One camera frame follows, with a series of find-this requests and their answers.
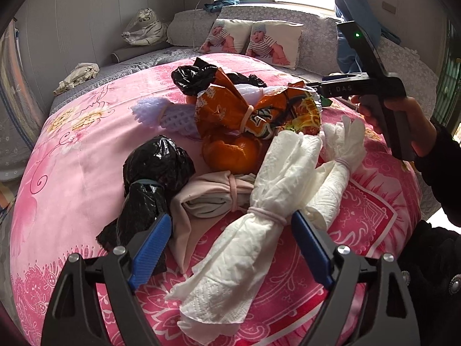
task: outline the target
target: baby photo pillow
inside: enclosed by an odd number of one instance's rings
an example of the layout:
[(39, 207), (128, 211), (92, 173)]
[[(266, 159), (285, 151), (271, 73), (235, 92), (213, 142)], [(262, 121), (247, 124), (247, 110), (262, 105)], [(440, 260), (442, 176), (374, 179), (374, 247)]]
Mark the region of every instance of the baby photo pillow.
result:
[(246, 55), (295, 69), (302, 27), (302, 24), (283, 20), (259, 20), (253, 23)]
[(200, 47), (200, 52), (241, 53), (250, 36), (252, 25), (252, 20), (217, 19)]

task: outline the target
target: black jacket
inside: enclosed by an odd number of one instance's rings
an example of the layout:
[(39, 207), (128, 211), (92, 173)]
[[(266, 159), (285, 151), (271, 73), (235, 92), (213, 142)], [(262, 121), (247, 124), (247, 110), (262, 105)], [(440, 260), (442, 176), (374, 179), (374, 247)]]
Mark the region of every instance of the black jacket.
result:
[[(433, 150), (415, 166), (431, 186), (451, 223), (461, 226), (461, 147), (439, 128)], [(421, 221), (399, 257), (410, 274), (409, 290), (420, 328), (421, 346), (461, 343), (461, 236)]]

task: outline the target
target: blue hat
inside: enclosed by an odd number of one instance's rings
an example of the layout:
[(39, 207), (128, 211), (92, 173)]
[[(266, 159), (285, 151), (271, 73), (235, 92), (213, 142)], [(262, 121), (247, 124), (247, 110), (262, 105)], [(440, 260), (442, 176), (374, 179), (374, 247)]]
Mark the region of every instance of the blue hat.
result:
[(262, 31), (264, 33), (266, 33), (266, 25), (263, 24), (263, 23), (258, 23), (256, 25), (253, 26), (253, 32), (257, 32), (257, 31)]
[(215, 21), (213, 27), (222, 27), (222, 28), (224, 28), (224, 21), (222, 19), (217, 19)]

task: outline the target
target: chip bag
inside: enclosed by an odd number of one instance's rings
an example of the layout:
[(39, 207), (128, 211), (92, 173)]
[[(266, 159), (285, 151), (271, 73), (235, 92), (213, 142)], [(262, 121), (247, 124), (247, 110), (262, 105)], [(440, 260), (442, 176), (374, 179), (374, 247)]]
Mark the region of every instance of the chip bag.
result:
[(313, 91), (281, 86), (266, 94), (254, 107), (249, 106), (221, 69), (214, 84), (197, 98), (195, 123), (202, 138), (219, 128), (248, 132), (260, 139), (271, 139), (279, 128), (316, 135), (320, 113)]

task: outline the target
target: white tiger plush toy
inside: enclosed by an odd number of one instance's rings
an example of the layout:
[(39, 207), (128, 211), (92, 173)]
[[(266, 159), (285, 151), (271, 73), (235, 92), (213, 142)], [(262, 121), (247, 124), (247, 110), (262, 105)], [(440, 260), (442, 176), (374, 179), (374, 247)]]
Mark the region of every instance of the white tiger plush toy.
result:
[(150, 46), (166, 40), (167, 28), (152, 9), (141, 9), (122, 33), (122, 38), (132, 46)]

